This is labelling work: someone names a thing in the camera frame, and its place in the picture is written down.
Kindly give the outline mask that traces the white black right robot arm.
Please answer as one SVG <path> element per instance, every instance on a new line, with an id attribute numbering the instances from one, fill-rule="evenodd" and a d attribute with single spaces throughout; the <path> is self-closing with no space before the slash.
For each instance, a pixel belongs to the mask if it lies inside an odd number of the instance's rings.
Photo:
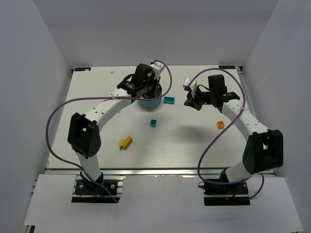
<path id="1" fill-rule="evenodd" d="M 283 134 L 260 123 L 247 110 L 235 92 L 228 92 L 223 75 L 208 77 L 208 91 L 200 90 L 196 81 L 185 79 L 188 92 L 184 105 L 201 110 L 203 105 L 212 105 L 230 119 L 246 140 L 242 160 L 221 172 L 221 183 L 237 183 L 262 171 L 283 166 Z"/>

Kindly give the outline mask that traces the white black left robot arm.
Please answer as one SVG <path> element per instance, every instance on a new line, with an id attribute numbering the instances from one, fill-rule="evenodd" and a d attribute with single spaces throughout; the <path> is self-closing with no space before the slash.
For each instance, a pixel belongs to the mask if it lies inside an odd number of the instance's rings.
<path id="1" fill-rule="evenodd" d="M 76 152 L 84 184 L 93 194 L 103 190 L 92 180 L 103 184 L 104 176 L 99 168 L 97 152 L 101 147 L 100 131 L 120 110 L 144 94 L 154 98 L 158 92 L 160 74 L 164 66 L 159 62 L 150 65 L 139 64 L 135 73 L 126 76 L 111 94 L 112 99 L 103 100 L 84 114 L 75 113 L 70 120 L 68 143 Z"/>

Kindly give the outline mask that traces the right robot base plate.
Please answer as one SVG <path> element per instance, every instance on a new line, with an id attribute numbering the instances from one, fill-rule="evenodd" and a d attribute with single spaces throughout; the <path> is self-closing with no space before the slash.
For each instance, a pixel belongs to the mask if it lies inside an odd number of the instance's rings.
<path id="1" fill-rule="evenodd" d="M 199 182 L 198 187 L 204 192 L 205 206 L 248 206 L 249 193 L 246 183 L 218 185 Z"/>

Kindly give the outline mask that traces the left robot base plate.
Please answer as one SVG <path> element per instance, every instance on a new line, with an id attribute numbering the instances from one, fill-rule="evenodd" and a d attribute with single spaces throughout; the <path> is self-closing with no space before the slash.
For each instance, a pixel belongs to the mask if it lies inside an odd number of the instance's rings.
<path id="1" fill-rule="evenodd" d="M 96 187 L 95 190 L 82 179 L 76 177 L 71 202 L 72 203 L 118 203 L 121 198 L 123 178 L 117 176 L 108 176 L 107 179 L 103 179 L 103 185 L 112 194 L 116 202 L 107 193 L 107 191 L 101 187 Z"/>

